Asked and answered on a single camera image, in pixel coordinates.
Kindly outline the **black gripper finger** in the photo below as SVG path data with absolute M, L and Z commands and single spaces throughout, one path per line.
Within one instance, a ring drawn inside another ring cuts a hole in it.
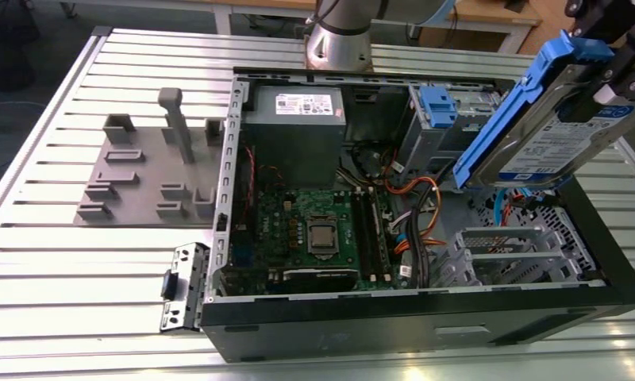
M 577 79 L 577 87 L 560 101 L 560 121 L 585 122 L 601 108 L 593 96 L 612 79 L 613 71 L 585 72 Z

